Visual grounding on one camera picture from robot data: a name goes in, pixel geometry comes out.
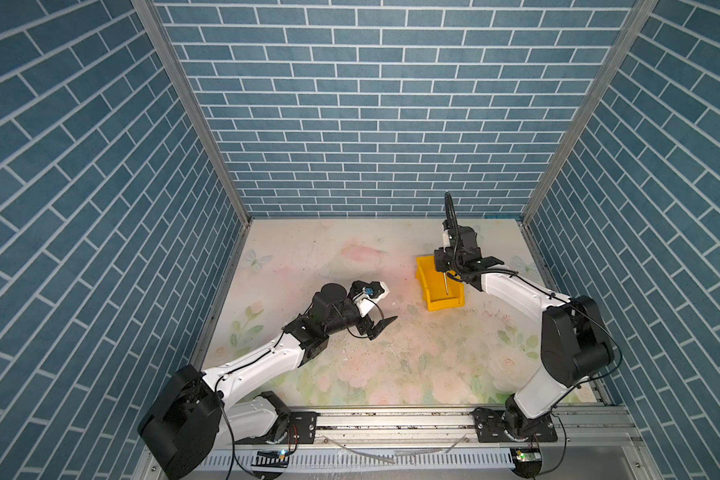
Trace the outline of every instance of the table surface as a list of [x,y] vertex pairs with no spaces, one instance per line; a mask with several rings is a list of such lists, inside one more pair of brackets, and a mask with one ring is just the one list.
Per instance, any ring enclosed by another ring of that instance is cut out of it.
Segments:
[[[478,233],[483,256],[543,283],[517,222],[460,223]],[[428,312],[415,278],[416,257],[440,246],[442,222],[436,219],[255,220],[203,366],[229,362],[271,340],[325,283],[379,280],[390,289],[379,305],[398,319],[377,339],[336,333],[317,358],[247,398],[273,390],[290,406],[503,403],[540,365],[540,325],[469,286],[464,307]],[[595,397],[585,386],[564,401]]]

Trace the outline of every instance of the black bracket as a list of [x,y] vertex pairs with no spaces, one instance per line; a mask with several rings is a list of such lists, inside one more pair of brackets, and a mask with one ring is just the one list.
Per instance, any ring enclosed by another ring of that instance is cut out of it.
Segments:
[[[478,407],[472,411],[474,418],[474,429],[478,433],[480,443],[500,442],[522,442],[528,443],[528,439],[518,440],[507,434],[507,427],[502,418],[503,411],[491,410],[490,408]],[[551,423],[538,425],[535,430],[534,440],[540,443],[556,442],[557,433]]]
[[[291,412],[288,418],[288,425],[296,427],[299,445],[311,445],[315,443],[315,428],[317,427],[317,412]],[[236,445],[268,445],[266,437],[240,438]]]

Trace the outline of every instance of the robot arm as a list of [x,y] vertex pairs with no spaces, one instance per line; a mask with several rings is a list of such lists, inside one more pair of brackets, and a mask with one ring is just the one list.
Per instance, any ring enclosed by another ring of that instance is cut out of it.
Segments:
[[259,349],[204,372],[187,365],[174,373],[138,427],[168,478],[191,472],[215,441],[228,435],[227,429],[220,430],[223,413],[238,439],[282,439],[290,409],[277,395],[264,392],[250,402],[236,403],[270,379],[315,358],[333,333],[354,326],[360,335],[374,340],[397,318],[374,324],[368,315],[387,294],[383,282],[355,281],[348,293],[329,283],[315,293],[307,312]]
[[541,324],[541,366],[505,405],[507,432],[527,438],[548,423],[551,409],[573,388],[614,360],[605,324],[591,298],[551,292],[502,268],[501,260],[482,257],[474,230],[458,225],[448,193],[445,210],[444,247],[434,252],[435,269],[496,295]]

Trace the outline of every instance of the yellow bin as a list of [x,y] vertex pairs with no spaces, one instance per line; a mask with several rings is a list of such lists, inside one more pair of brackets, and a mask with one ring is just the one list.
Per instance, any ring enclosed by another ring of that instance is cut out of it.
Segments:
[[[442,272],[436,271],[434,255],[416,258],[416,278],[422,284],[422,298],[430,312],[464,306],[464,284],[444,278]],[[445,293],[446,282],[448,293]]]

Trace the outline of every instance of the blue brick wallpaper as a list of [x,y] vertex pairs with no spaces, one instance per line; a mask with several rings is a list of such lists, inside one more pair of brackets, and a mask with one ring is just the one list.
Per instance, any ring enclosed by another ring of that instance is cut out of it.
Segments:
[[0,480],[134,472],[239,228],[129,0],[0,0]]
[[256,216],[518,216],[634,0],[157,0]]
[[664,478],[720,479],[720,0],[660,0],[530,226]]

